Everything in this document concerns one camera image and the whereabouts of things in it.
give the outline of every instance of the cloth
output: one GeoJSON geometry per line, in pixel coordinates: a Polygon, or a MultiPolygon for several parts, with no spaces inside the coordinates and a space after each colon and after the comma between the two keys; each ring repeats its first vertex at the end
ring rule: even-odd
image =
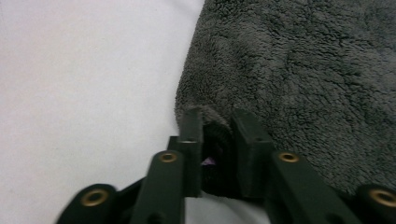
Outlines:
{"type": "Polygon", "coordinates": [[[234,108],[254,113],[335,189],[396,189],[396,1],[206,0],[177,121],[195,107],[226,135],[234,108]]]}

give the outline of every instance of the fuzzy gray fabric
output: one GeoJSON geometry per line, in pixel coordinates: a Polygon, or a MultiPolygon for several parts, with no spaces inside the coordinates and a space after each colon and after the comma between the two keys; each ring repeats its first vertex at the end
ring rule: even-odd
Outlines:
{"type": "Polygon", "coordinates": [[[177,89],[228,129],[254,113],[330,186],[396,189],[395,0],[206,0],[177,89]]]}

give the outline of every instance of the brass screw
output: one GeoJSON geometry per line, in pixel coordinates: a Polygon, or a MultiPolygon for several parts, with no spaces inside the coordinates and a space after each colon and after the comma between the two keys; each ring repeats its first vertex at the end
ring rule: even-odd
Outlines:
{"type": "Polygon", "coordinates": [[[388,207],[396,207],[396,195],[382,189],[370,190],[370,196],[378,203],[388,207]]]}
{"type": "Polygon", "coordinates": [[[93,189],[86,193],[81,198],[81,204],[87,207],[93,207],[98,204],[103,203],[108,198],[108,193],[104,189],[93,189]]]}
{"type": "Polygon", "coordinates": [[[279,158],[286,162],[297,162],[300,158],[296,154],[289,152],[282,152],[279,154],[279,158]]]}
{"type": "Polygon", "coordinates": [[[176,154],[171,153],[171,152],[163,153],[160,156],[160,161],[163,161],[163,162],[172,162],[172,161],[175,161],[176,159],[177,159],[176,154]]]}

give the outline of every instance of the gray towel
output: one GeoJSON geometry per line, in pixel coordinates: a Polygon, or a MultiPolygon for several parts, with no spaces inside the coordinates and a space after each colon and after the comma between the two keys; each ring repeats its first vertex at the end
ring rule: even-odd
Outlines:
{"type": "Polygon", "coordinates": [[[195,107],[229,133],[233,108],[254,113],[343,192],[396,189],[396,1],[206,0],[177,121],[195,107]]]}

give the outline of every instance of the white surface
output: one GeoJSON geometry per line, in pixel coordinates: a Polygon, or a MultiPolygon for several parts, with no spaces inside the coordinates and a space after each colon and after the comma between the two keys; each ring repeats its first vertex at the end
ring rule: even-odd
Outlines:
{"type": "MultiPolygon", "coordinates": [[[[146,174],[177,134],[174,98],[202,5],[0,0],[0,223],[53,223],[79,190],[146,174]]],[[[187,200],[186,223],[268,221],[206,195],[187,200]]]]}

